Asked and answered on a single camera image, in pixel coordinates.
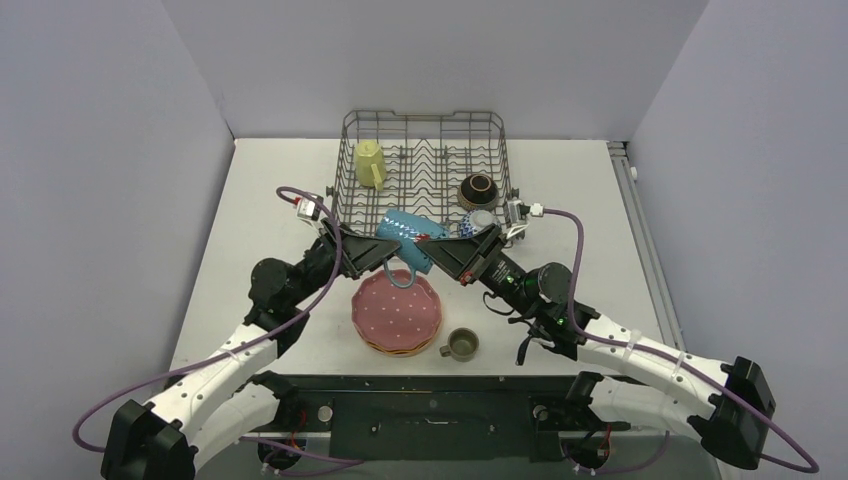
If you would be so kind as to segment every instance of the metal wire dish rack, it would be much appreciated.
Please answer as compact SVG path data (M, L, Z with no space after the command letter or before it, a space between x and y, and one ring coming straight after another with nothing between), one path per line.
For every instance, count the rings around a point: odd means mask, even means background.
M353 151L377 140L386 160L383 191L356 179ZM389 209L429 218L456 232L466 211L456 192L465 177L484 173L498 187L495 215L504 223L505 199L518 196L509 178L503 120L494 112L400 114L353 110L344 119L336 178L327 195L332 210L351 229L374 235Z

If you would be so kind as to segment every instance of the plate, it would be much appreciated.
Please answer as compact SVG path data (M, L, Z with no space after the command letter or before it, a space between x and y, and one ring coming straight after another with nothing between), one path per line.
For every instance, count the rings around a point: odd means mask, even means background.
M392 270L409 282L408 270ZM409 288L397 288L381 270L363 281L351 298L351 317L359 336L374 350L414 355L427 347L442 324L439 295L421 275Z

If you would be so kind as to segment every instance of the blue mug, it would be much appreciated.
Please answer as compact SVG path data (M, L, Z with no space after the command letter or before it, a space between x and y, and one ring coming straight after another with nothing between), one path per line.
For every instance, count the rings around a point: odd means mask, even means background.
M394 209L387 211L377 225L377 237L400 242L397 256L406 263L411 273L409 283L400 284L392 276L388 262L384 261L383 268L392 285L398 288L409 288L415 284L416 272L427 274L433 268L433 260L415 245L416 239L421 235L428 235L430 238L448 238L450 232L429 218Z

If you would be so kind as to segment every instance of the gray cup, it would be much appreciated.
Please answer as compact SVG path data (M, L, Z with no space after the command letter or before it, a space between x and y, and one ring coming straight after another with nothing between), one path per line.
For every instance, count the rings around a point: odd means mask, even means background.
M448 344L439 349L443 357L453 357L458 362L467 362L477 353L480 340L467 328L457 328L448 335Z

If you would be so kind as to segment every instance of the white table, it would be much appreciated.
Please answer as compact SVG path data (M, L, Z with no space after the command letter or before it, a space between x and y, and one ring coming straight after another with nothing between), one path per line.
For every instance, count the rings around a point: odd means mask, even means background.
M240 139L224 186L209 242L171 363L185 366L207 357L242 322L251 303L250 272L259 260L301 259L315 234L280 201L280 185L323 193L332 185L338 140ZM661 340L645 273L605 142L510 140L513 187L525 202L577 214L586 228L577 299L613 320ZM508 254L526 270L558 261L571 266L575 228L565 219L532 219L527 238ZM461 287L438 268L427 280L443 305L442 328L433 345L409 358L390 358L368 348L351 323L358 282L339 278L316 307L297 344L272 369L285 374L327 375L575 375L603 369L572 362L531 344L523 367L515 365L526 327L508 325L487 311L484 287ZM470 362L441 358L438 346L454 328L480 337Z

